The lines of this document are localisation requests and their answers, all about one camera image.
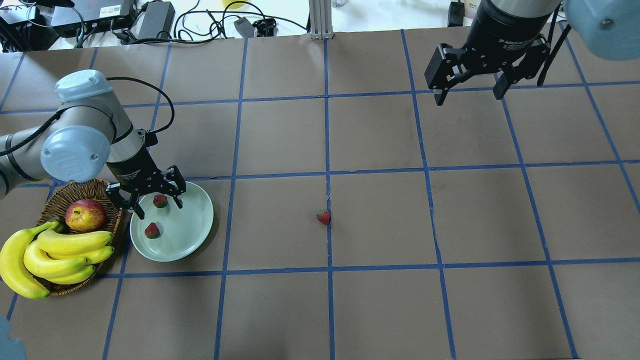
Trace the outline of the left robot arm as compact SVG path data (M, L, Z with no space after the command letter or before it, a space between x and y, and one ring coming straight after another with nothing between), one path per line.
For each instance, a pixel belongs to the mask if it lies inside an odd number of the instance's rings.
M105 188L109 201L144 219L140 198L162 194L183 208L186 182L177 166L160 170L149 148L158 133L169 129L170 118L158 129L137 129L110 85L111 77L97 70L68 74L55 84L61 101L42 125L1 137L1 196L17 187L53 177L83 183L107 167L115 177Z

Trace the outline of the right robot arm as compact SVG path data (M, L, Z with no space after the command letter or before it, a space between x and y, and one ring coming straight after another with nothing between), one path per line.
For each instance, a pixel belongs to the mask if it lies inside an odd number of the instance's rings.
M638 59L639 14L637 0L483 0L464 45L439 44L424 77L441 106L456 85L498 73L493 94L502 100L520 80L542 86L573 30L601 59Z

